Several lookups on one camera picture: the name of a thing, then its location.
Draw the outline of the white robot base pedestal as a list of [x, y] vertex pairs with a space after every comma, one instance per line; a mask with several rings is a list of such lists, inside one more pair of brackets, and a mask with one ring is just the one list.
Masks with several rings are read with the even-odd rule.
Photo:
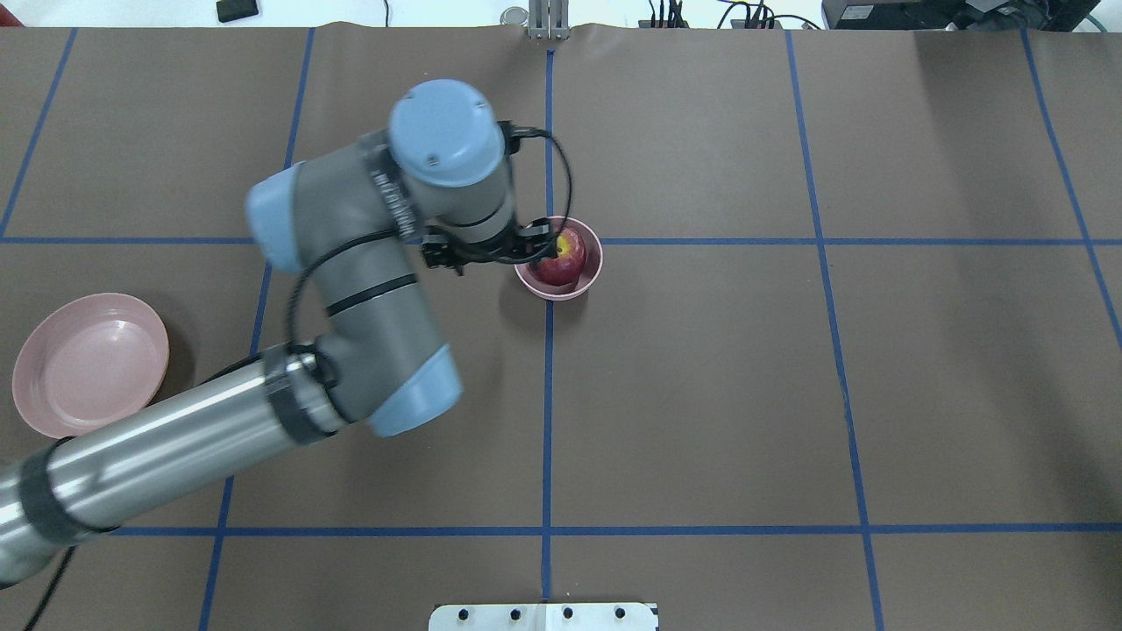
[[657, 630], [656, 604], [498, 603], [438, 606], [429, 630]]

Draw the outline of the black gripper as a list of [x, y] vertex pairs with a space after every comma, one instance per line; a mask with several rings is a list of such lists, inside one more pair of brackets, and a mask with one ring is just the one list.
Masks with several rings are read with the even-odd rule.
[[[469, 264], [524, 264], [530, 274], [550, 274], [557, 262], [557, 240], [565, 227], [564, 219], [536, 219], [518, 226], [512, 219], [493, 236], [481, 241], [466, 240], [466, 231], [447, 223], [426, 226], [421, 241], [421, 255], [427, 268], [450, 268], [465, 274]], [[528, 248], [542, 248], [528, 256]]]

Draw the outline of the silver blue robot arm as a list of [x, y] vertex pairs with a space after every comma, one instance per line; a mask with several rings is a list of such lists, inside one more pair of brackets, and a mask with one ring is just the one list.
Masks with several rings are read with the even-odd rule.
[[561, 227], [518, 223], [512, 156], [553, 132], [502, 121], [465, 82], [408, 90], [380, 131], [252, 185], [265, 259], [295, 274], [285, 339], [224, 374], [3, 470], [3, 588], [73, 547], [358, 421], [403, 435], [462, 392], [410, 263], [527, 265]]

